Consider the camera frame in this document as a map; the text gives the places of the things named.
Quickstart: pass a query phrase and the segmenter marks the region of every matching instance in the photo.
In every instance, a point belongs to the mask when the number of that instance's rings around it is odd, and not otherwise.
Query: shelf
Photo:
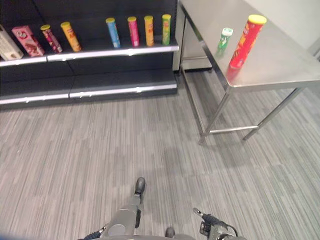
[[[22,59],[11,61],[0,61],[1,67],[17,66],[23,64],[45,63],[68,61],[75,59],[99,58],[99,57],[113,57],[113,56],[133,56],[143,54],[155,53],[169,53],[179,50],[179,45],[175,39],[170,40],[169,45],[162,45],[159,37],[155,37],[155,44],[153,46],[146,46],[145,44],[139,47],[132,47],[129,39],[121,41],[121,48],[110,47],[110,43],[105,39],[92,40],[90,42],[83,42],[83,48],[80,52],[73,52],[71,50],[64,50],[61,54],[49,54],[39,57],[24,56]]]
[[[73,83],[73,76],[3,82],[0,105],[68,99]]]
[[[175,94],[177,82],[172,69],[165,68],[6,82],[0,92],[0,106],[10,109]]]
[[[177,90],[171,69],[76,76],[70,98]]]

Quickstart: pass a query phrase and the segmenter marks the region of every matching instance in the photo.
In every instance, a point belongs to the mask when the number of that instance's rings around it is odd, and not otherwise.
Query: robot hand
[[[238,236],[235,227],[211,214],[202,213],[197,208],[193,208],[193,212],[204,220],[200,225],[200,233],[205,235],[208,240],[246,240],[244,237]]]

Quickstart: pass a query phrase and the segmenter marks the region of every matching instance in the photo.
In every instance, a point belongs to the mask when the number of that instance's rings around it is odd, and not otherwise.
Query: product packaging
[[[45,50],[40,46],[28,25],[16,26],[12,32],[31,57],[45,54]]]
[[[242,36],[229,63],[231,68],[239,69],[242,67],[256,42],[258,33],[266,22],[267,19],[261,15],[253,14],[248,17]]]
[[[116,27],[116,20],[113,17],[109,17],[105,20],[106,24],[108,25],[109,34],[115,48],[120,48],[120,40],[119,35]]]
[[[24,54],[15,42],[8,35],[6,30],[0,25],[0,56],[5,60],[21,59]]]
[[[52,33],[50,25],[49,24],[43,25],[40,27],[40,29],[41,29],[45,39],[48,41],[48,43],[52,47],[53,51],[57,54],[61,53],[62,48],[61,48],[58,40],[56,39],[56,37]]]
[[[224,51],[226,49],[226,47],[228,45],[229,38],[232,36],[233,32],[234,32],[234,30],[229,27],[225,27],[224,29],[222,29],[220,41],[218,44],[218,49],[220,51]]]
[[[170,43],[170,23],[171,15],[162,15],[162,44],[169,45]]]
[[[139,43],[137,18],[135,16],[130,16],[128,17],[127,20],[128,20],[129,30],[130,30],[132,46],[138,47],[140,43]]]
[[[63,23],[60,24],[64,35],[66,36],[66,39],[68,39],[68,42],[74,52],[79,52],[81,50],[81,46],[78,42],[78,39],[76,37],[76,34],[74,30],[71,27],[70,22],[64,21]]]
[[[144,27],[145,27],[145,40],[147,46],[154,45],[154,17],[153,16],[145,16],[144,17]]]

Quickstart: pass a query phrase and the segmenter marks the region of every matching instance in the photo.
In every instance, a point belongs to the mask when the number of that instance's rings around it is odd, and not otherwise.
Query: green chip can
[[[162,15],[162,44],[169,45],[170,43],[170,23],[171,15],[164,14]]]

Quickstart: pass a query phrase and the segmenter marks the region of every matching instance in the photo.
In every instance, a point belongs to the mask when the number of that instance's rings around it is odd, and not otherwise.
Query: floor
[[[214,73],[188,73],[208,99]],[[257,123],[289,90],[235,95],[217,127]],[[248,240],[320,239],[320,95],[305,89],[248,141],[199,130],[183,84],[177,95],[0,113],[0,233],[75,240],[107,223],[147,181],[140,235],[168,226],[198,239],[197,207]]]

